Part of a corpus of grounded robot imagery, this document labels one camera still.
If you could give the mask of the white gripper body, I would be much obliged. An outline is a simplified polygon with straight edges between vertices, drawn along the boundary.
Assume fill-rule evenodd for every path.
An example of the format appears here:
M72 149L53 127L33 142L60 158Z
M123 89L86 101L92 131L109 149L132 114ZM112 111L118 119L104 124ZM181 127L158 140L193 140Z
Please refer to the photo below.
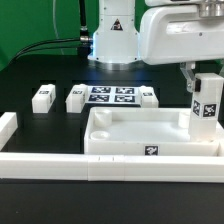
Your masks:
M150 65L224 59L224 0L145 0L140 57Z

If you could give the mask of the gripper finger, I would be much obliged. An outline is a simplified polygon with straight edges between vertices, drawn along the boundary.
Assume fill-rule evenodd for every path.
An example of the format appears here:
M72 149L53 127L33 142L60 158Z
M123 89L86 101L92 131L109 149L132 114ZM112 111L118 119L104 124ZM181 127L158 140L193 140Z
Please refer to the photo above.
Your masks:
M182 62L180 70L186 79L186 88L190 93L199 92L201 89L201 80L197 79L193 70L196 65L194 62Z

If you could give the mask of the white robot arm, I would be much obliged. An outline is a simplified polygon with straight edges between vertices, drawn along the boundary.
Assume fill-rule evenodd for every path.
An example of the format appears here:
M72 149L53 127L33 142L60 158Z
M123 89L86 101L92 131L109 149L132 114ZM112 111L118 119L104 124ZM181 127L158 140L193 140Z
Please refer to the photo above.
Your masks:
M135 0L99 0L99 26L88 59L125 69L136 61L178 63L190 92L199 90L197 61L224 59L224 0L145 0L134 25Z

